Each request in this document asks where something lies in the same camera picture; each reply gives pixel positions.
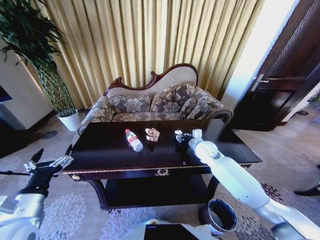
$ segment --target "beige curtain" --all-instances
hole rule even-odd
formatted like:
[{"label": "beige curtain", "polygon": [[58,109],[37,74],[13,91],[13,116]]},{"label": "beige curtain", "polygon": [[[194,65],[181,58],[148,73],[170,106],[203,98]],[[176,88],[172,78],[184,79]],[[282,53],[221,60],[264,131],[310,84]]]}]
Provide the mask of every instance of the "beige curtain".
[{"label": "beige curtain", "polygon": [[264,0],[44,0],[62,32],[55,56],[77,108],[122,77],[141,87],[150,72],[193,64],[198,86],[220,98]]}]

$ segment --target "ornate sofa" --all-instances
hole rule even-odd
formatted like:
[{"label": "ornate sofa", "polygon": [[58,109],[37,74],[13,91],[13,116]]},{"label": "ornate sofa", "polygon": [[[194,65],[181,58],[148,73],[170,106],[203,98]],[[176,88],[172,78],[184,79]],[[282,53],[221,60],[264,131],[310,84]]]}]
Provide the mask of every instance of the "ornate sofa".
[{"label": "ornate sofa", "polygon": [[118,77],[107,88],[77,129],[79,135],[93,122],[222,119],[228,124],[233,111],[197,87],[196,68],[176,64],[162,74],[151,72],[151,81],[133,88]]}]

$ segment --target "dark wooden door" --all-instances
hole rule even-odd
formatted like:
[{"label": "dark wooden door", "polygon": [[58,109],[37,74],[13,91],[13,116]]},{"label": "dark wooden door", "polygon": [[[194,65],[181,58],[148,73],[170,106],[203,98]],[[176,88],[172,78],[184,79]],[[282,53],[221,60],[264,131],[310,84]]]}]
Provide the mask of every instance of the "dark wooden door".
[{"label": "dark wooden door", "polygon": [[270,131],[320,80],[320,3],[300,1],[240,104],[233,128]]}]

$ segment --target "plastic bottle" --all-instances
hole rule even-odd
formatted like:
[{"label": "plastic bottle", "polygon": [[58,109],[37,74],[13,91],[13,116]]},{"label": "plastic bottle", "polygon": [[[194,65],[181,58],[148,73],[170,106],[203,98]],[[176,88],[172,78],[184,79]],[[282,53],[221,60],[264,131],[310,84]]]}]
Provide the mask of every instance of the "plastic bottle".
[{"label": "plastic bottle", "polygon": [[128,140],[128,142],[130,143],[131,147],[133,148],[133,150],[135,150],[136,152],[140,152],[144,148],[144,146],[140,142],[137,135],[135,135],[129,129],[125,130],[125,136],[126,136],[126,139]]}]

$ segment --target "coffee table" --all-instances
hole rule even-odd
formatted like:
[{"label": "coffee table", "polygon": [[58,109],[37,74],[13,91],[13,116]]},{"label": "coffee table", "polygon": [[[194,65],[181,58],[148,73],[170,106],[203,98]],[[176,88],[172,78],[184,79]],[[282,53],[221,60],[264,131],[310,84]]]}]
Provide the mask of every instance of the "coffee table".
[{"label": "coffee table", "polygon": [[[146,128],[160,132],[157,142],[146,139]],[[132,150],[125,129],[138,136],[141,152]],[[204,140],[244,168],[261,162],[220,119],[97,122],[82,133],[72,150],[74,160],[62,173],[90,183],[104,210],[207,203],[219,181],[213,176],[207,187],[201,174],[211,173],[210,168],[175,140],[175,130],[193,129],[202,129]]]}]

